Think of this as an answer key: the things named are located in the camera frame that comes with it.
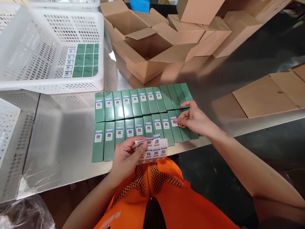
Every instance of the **label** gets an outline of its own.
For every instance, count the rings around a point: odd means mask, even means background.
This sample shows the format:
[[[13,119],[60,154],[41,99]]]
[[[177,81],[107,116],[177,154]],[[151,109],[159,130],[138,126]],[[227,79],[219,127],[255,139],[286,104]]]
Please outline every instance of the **label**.
[[[136,125],[136,132],[137,135],[143,135],[143,131],[142,131],[142,125]]]
[[[172,127],[178,126],[178,123],[174,122],[174,119],[176,119],[177,117],[171,117],[171,123],[172,123]]]
[[[133,137],[133,126],[127,127],[127,137]]]
[[[163,119],[163,128],[164,129],[169,129],[169,123],[168,123],[168,119]]]
[[[156,92],[156,97],[157,97],[157,99],[162,99],[161,92]]]
[[[114,105],[115,105],[116,107],[119,107],[119,106],[121,105],[121,98],[115,98],[115,99],[114,99]]]
[[[112,99],[111,98],[105,99],[105,102],[106,102],[106,107],[112,107]]]
[[[95,109],[102,109],[102,108],[103,108],[103,100],[96,100]]]
[[[102,130],[97,130],[95,132],[94,142],[102,142],[102,134],[103,134]]]
[[[151,133],[152,132],[152,123],[151,122],[146,122],[146,133]]]
[[[112,129],[106,130],[106,139],[105,141],[112,141]]]
[[[129,104],[129,96],[123,96],[123,103]]]
[[[141,101],[144,102],[146,101],[146,95],[145,93],[140,93]]]
[[[138,96],[137,96],[137,95],[132,95],[131,97],[132,97],[132,102],[133,102],[133,103],[139,102]]]
[[[155,127],[156,129],[162,129],[160,119],[155,120]]]
[[[122,138],[122,137],[123,137],[123,127],[117,127],[116,138]]]
[[[148,93],[147,93],[147,96],[148,96],[148,99],[149,99],[149,100],[154,100],[154,98],[153,98],[153,93],[152,93],[152,92],[148,92]]]

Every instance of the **white plastic basket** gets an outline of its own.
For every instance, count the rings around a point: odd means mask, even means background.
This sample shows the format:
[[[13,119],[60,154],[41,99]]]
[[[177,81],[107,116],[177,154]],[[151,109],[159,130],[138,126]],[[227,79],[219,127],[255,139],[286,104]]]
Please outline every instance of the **white plastic basket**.
[[[16,87],[44,94],[103,90],[103,41],[101,13],[22,7],[0,35],[0,90]],[[99,44],[98,72],[63,78],[68,50],[78,44]]]

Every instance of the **orange vest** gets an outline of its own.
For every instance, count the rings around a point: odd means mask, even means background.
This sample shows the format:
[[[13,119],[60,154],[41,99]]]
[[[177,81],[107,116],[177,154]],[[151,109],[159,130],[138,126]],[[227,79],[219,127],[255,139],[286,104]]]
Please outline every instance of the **orange vest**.
[[[155,197],[167,228],[237,229],[221,210],[185,181],[179,167],[169,158],[138,165],[114,194],[104,216],[94,229],[143,229],[146,205]]]

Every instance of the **blue object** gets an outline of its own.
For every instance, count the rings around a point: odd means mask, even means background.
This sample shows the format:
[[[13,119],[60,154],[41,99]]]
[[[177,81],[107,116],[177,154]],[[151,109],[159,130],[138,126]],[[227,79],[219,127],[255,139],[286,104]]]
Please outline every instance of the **blue object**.
[[[131,9],[143,13],[149,13],[149,0],[130,0]]]

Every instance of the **green product box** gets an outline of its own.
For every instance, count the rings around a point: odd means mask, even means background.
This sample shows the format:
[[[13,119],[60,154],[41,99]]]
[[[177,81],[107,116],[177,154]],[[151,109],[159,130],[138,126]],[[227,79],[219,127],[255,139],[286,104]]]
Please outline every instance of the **green product box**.
[[[162,98],[165,103],[166,110],[173,110],[174,106],[171,100],[171,96],[169,95],[168,89],[166,85],[160,85],[160,90],[162,94]]]
[[[167,138],[168,146],[174,146],[175,141],[171,128],[171,120],[168,118],[168,113],[161,113],[160,118],[162,121],[164,138]]]
[[[175,91],[176,91],[176,94],[178,96],[178,99],[179,99],[179,103],[182,104],[186,101],[186,98],[185,98],[185,95],[182,91],[182,88],[180,86],[180,84],[174,84],[174,88],[175,88]]]
[[[123,98],[123,108],[124,108],[124,117],[125,118],[133,118],[132,105],[130,101],[130,93],[129,90],[122,91]]]
[[[197,134],[196,132],[190,130],[189,128],[188,128],[188,131],[190,132],[192,140],[199,139],[199,134]]]
[[[105,121],[104,92],[95,93],[95,122]]]
[[[141,111],[141,104],[139,101],[139,94],[137,89],[132,89],[129,90],[130,96],[131,96],[131,104],[132,104],[132,111],[133,111],[133,116],[134,117],[139,117],[142,116],[142,111]]]
[[[138,89],[138,94],[139,94],[139,97],[140,97],[140,105],[141,105],[142,115],[151,114],[150,109],[149,109],[149,104],[148,104],[145,88],[139,88]]]
[[[147,87],[147,88],[145,88],[145,90],[146,90],[146,94],[147,94],[150,113],[151,114],[159,113],[157,102],[156,102],[155,96],[153,94],[153,88]]]
[[[105,121],[114,121],[113,93],[104,92]]]
[[[143,123],[145,124],[144,132],[145,137],[153,137],[155,132],[153,131],[153,119],[151,115],[143,116]]]
[[[177,117],[179,117],[179,115],[183,112],[182,109],[179,109],[179,110],[176,110],[176,115]],[[185,128],[180,128],[180,131],[181,131],[181,135],[182,135],[182,138],[183,138],[183,141],[190,141],[192,140],[191,138],[191,134],[190,134],[190,131],[187,127]]]
[[[145,136],[145,133],[143,131],[144,123],[143,123],[142,117],[134,118],[134,126],[135,126],[135,131],[136,131],[135,136]]]
[[[105,122],[95,124],[95,135],[92,151],[92,163],[102,162],[104,159]]]
[[[112,161],[115,150],[114,138],[115,122],[105,123],[104,161]]]
[[[164,138],[160,114],[152,114],[152,122],[153,131],[155,132],[155,135],[160,134],[160,138]]]
[[[115,120],[124,119],[124,111],[122,104],[121,91],[113,92],[113,103],[114,103],[114,118]]]
[[[125,120],[115,121],[115,145],[125,141]]]
[[[174,88],[174,85],[167,85],[167,89],[168,89],[168,92],[169,92],[169,95],[171,97],[171,100],[172,100],[172,103],[173,103],[173,106],[174,106],[174,109],[180,109],[180,102],[179,102],[179,99],[178,99],[178,96],[177,96],[177,93],[175,91],[175,88]]]
[[[134,137],[134,120],[125,119],[125,138]]]
[[[156,98],[159,113],[166,112],[167,110],[166,110],[166,106],[165,106],[164,99],[162,97],[162,93],[161,93],[160,88],[159,87],[153,87],[152,89],[153,89],[153,92],[154,92],[154,95],[155,95],[155,98]]]
[[[173,133],[173,136],[174,136],[175,143],[183,142],[180,127],[178,127],[178,124],[173,121],[175,118],[177,118],[176,111],[174,111],[174,110],[173,111],[168,111],[167,113],[168,113],[168,117],[170,119],[171,129],[172,129],[172,133]]]

